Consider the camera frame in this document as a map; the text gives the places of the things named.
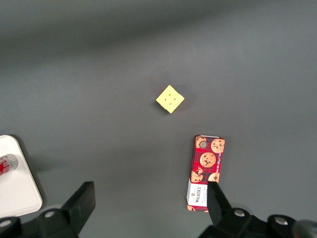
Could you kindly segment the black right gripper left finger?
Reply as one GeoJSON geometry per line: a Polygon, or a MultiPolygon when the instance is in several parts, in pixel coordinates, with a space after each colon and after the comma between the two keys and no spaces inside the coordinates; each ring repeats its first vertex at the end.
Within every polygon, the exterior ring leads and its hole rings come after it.
{"type": "Polygon", "coordinates": [[[42,212],[33,220],[22,223],[20,217],[0,220],[2,238],[77,238],[96,205],[92,181],[84,182],[61,208],[42,212]]]}

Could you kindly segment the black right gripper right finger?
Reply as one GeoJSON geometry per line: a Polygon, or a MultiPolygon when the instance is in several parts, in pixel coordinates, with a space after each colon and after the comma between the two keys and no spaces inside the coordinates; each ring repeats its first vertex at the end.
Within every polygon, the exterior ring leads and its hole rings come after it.
{"type": "Polygon", "coordinates": [[[212,225],[204,238],[293,238],[291,217],[274,214],[262,221],[245,209],[230,205],[217,182],[208,183],[207,206],[212,225]]]}

